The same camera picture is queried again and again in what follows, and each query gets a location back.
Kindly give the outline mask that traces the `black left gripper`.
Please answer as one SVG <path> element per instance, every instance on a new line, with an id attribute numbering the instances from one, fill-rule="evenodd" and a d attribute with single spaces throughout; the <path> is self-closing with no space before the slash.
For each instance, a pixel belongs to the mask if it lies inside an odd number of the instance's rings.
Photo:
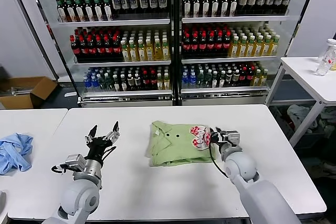
<path id="1" fill-rule="evenodd" d="M 87 159 L 90 160 L 102 160 L 103 155 L 108 147 L 111 147 L 115 143 L 119 136 L 119 122 L 116 121 L 111 132 L 105 137 L 95 137 L 97 132 L 97 125 L 95 125 L 87 136 L 85 136 L 86 144 L 89 148 Z"/>

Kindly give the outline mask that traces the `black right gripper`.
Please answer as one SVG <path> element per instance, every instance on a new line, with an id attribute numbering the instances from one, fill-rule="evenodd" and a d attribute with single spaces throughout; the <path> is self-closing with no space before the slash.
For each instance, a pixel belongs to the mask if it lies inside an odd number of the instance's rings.
<path id="1" fill-rule="evenodd" d="M 228 143 L 228 131 L 223 131 L 218 127 L 215 127 L 215 129 L 216 132 L 211 134 L 209 141 L 218 146 Z"/>

